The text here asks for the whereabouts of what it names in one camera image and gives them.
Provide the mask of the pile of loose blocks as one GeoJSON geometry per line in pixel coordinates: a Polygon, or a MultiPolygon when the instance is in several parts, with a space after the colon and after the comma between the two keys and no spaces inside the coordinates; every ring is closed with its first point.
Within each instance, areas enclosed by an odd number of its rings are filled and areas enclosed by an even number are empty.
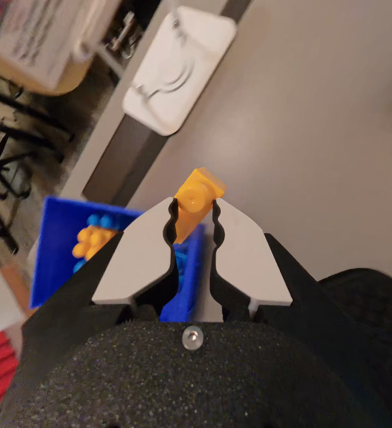
{"type": "MultiPolygon", "coordinates": [[[[133,217],[118,217],[111,214],[94,213],[87,218],[87,225],[76,236],[76,244],[72,249],[76,263],[73,266],[75,274],[82,266],[103,248],[118,232],[123,231],[132,221],[133,217]]],[[[181,243],[174,244],[174,251],[178,268],[179,288],[182,289],[184,274],[187,266],[187,237],[181,243]]]]}

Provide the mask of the white document stand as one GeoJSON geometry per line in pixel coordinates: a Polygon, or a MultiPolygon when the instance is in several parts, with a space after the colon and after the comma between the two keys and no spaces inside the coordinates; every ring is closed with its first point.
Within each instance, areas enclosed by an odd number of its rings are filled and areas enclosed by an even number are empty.
{"type": "Polygon", "coordinates": [[[231,18],[168,6],[122,103],[125,115],[161,136],[182,127],[236,36],[231,18]]]}

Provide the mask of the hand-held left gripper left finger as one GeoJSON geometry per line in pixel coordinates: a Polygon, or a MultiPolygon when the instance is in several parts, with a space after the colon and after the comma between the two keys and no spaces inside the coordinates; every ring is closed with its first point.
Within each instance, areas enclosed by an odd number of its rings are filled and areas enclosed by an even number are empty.
{"type": "Polygon", "coordinates": [[[177,218],[177,200],[168,197],[133,221],[123,231],[92,302],[150,305],[160,315],[179,286],[173,248],[177,218]]]}

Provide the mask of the yellow two-stud toy block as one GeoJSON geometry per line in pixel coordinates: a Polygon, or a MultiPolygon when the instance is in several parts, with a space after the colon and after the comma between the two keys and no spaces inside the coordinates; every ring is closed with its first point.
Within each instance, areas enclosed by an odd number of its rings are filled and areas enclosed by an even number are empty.
{"type": "Polygon", "coordinates": [[[225,195],[227,186],[206,168],[192,171],[174,196],[178,203],[178,220],[175,224],[175,244],[182,244],[207,216],[213,201],[225,195]]]}

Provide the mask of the blue plastic bin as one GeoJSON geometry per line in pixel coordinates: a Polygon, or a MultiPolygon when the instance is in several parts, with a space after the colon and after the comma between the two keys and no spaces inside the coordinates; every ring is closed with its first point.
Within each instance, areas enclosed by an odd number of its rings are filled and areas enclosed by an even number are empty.
{"type": "MultiPolygon", "coordinates": [[[[41,307],[74,275],[75,266],[82,266],[72,250],[77,244],[78,233],[88,226],[88,219],[107,216],[113,228],[122,231],[141,214],[141,211],[119,206],[46,197],[29,308],[41,307]]],[[[161,312],[162,322],[188,322],[193,318],[204,258],[204,233],[205,225],[199,224],[182,244],[174,244],[179,287],[176,296],[161,312]]]]}

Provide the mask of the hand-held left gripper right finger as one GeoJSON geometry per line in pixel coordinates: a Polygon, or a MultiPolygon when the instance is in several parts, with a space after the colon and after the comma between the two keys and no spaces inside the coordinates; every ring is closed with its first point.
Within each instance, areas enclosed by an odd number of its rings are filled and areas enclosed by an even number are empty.
{"type": "Polygon", "coordinates": [[[209,291],[222,319],[253,319],[264,306],[289,307],[293,298],[263,230],[243,212],[218,198],[209,291]]]}

